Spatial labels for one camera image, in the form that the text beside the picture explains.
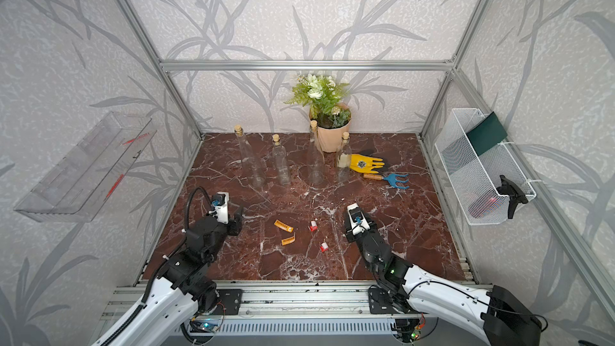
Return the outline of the glass bottle with red label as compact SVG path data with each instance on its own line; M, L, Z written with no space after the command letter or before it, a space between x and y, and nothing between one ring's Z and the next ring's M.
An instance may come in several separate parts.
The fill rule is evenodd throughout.
M243 128L240 125L235 125L234 131L239 143L243 170L251 186L255 189L261 189L266 183L266 176L261 159L256 155L256 152L254 152Z

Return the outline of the short glass bottle gold label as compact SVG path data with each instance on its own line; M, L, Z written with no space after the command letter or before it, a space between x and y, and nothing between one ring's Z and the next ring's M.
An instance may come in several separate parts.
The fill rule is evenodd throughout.
M272 155L275 161L275 169L277 170L277 178L281 185L288 185L291 182L290 170L287 161L287 152L281 143L280 136L274 134L272 136L273 149Z

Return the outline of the tall slim glass bottle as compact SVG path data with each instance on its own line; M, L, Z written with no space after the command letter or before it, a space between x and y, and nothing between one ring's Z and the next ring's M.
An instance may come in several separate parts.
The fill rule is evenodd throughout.
M310 143L307 149L309 166L308 179L313 186L319 186L325 181L324 154L318 139L318 125L316 120L310 121Z

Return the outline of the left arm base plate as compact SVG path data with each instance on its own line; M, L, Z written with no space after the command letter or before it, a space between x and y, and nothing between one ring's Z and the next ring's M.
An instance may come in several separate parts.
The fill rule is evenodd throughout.
M242 303L242 289L220 289L217 291L218 300L215 310L211 313L213 316L238 316Z

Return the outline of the peeled gold label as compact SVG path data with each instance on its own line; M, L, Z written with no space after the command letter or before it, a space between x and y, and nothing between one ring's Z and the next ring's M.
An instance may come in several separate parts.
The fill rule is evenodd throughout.
M286 239L281 240L281 244L282 244L283 246L287 246L287 245L289 245L289 244L291 244L291 243L294 243L295 241L296 241L296 236L295 236L295 235L293 235L293 236L291 236L291 237L288 237L288 238L286 238Z

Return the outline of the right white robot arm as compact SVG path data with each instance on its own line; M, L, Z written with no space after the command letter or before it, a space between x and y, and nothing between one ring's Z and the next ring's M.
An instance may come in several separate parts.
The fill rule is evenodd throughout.
M488 345L538 345L549 327L546 318L501 286L464 287L397 256L356 203L347 206L344 235L357 245L387 304L398 312L434 315Z

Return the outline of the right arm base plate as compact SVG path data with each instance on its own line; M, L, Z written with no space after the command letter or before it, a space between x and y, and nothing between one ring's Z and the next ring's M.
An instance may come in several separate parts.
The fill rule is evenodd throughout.
M382 288L372 285L368 288L369 312L377 314L407 314L404 307L396 305L391 296Z

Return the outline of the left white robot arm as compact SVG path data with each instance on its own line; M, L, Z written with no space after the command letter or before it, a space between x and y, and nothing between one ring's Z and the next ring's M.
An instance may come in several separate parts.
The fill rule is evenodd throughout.
M94 344L160 345L193 317L216 309L226 314L226 303L238 309L240 290L219 292L207 274L224 241L239 235L242 223L240 207L226 224L209 213L187 225L183 241L148 281L142 297Z

